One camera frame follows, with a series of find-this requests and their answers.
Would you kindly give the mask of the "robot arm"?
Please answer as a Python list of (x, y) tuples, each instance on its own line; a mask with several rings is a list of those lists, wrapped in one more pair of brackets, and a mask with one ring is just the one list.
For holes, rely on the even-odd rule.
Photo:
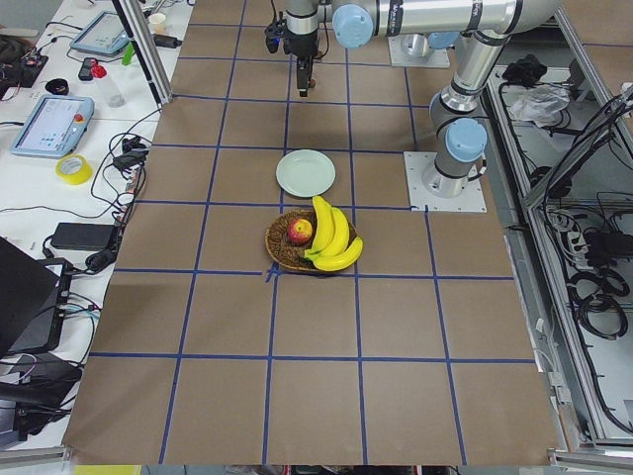
[(271, 51), (282, 45), (296, 57), (297, 84), (307, 95), (321, 23), (330, 23), (348, 49), (375, 37), (468, 35), (451, 83), (431, 101), (438, 152), (421, 174), (430, 193), (452, 199), (470, 182), (488, 142), (474, 113), (500, 53), (512, 35), (542, 25), (559, 6), (557, 1), (288, 1), (268, 27), (266, 44)]

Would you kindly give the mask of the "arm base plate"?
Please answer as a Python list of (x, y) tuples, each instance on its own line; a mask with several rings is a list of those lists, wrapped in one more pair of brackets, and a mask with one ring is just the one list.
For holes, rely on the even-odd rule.
[(475, 164), (462, 178), (448, 178), (435, 167), (435, 152), (404, 153), (409, 206), (419, 212), (485, 213), (486, 201)]
[(448, 68), (447, 47), (430, 36), (411, 34), (388, 38), (391, 65), (403, 67)]

